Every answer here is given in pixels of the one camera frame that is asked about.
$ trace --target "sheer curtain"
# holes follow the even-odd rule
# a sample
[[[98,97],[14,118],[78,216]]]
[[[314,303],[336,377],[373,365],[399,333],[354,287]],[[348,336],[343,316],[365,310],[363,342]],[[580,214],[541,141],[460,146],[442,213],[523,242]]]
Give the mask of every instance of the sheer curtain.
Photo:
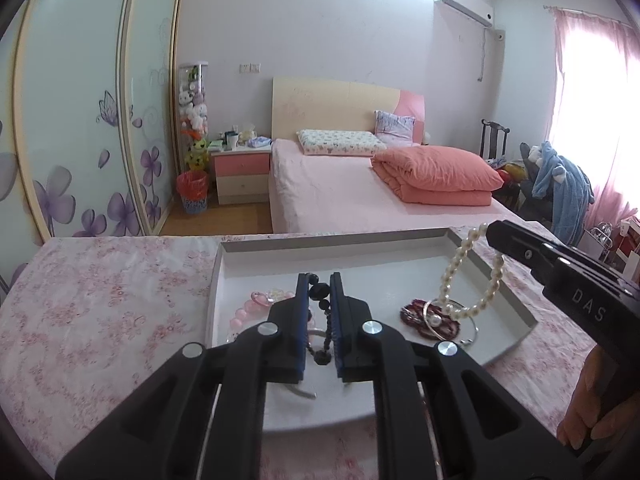
[[[558,80],[548,139],[591,181],[585,227],[615,226],[640,206],[640,41],[618,22],[552,12]]]

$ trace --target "pearl necklace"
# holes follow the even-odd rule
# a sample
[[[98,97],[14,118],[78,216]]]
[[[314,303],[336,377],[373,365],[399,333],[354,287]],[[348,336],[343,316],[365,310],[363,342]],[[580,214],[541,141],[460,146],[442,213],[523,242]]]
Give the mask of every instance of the pearl necklace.
[[[471,229],[468,232],[467,237],[462,240],[462,244],[456,250],[456,254],[451,259],[447,269],[445,270],[442,278],[440,279],[440,295],[438,297],[438,303],[442,307],[447,316],[451,319],[457,321],[463,319],[465,317],[473,317],[477,316],[484,309],[487,308],[489,302],[495,297],[496,292],[500,288],[500,280],[502,279],[502,268],[504,267],[504,257],[501,253],[496,252],[493,260],[494,268],[491,271],[491,281],[489,282],[489,287],[487,288],[484,296],[480,299],[478,304],[475,304],[472,307],[465,306],[463,308],[455,308],[451,303],[449,303],[449,293],[451,292],[451,282],[453,281],[453,277],[456,275],[456,271],[460,267],[460,264],[465,259],[467,252],[469,252],[473,246],[474,242],[477,241],[481,236],[486,235],[486,230],[488,225],[483,223],[480,225],[478,229]],[[441,319],[433,319],[427,320],[431,326],[438,326],[442,320]]]

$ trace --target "air conditioner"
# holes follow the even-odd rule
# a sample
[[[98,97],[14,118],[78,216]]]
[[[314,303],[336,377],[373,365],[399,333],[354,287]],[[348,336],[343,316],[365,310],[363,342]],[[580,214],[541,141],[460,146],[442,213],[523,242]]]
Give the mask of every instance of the air conditioner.
[[[482,0],[434,0],[459,10],[485,27],[494,26],[494,8]]]

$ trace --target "drawer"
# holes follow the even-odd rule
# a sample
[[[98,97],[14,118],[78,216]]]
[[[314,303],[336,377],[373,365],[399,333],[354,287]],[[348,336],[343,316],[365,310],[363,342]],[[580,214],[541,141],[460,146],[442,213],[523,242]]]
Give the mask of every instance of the drawer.
[[[219,155],[214,158],[216,177],[269,173],[269,153]]]
[[[269,177],[267,175],[219,176],[216,183],[220,198],[234,195],[269,194]]]

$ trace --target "pink drawer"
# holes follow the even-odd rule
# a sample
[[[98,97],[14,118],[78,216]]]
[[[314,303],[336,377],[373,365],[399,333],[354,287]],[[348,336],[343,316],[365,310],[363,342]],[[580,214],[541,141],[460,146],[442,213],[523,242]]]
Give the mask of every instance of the pink drawer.
[[[269,153],[219,155],[214,158],[216,176],[260,175],[269,173]]]

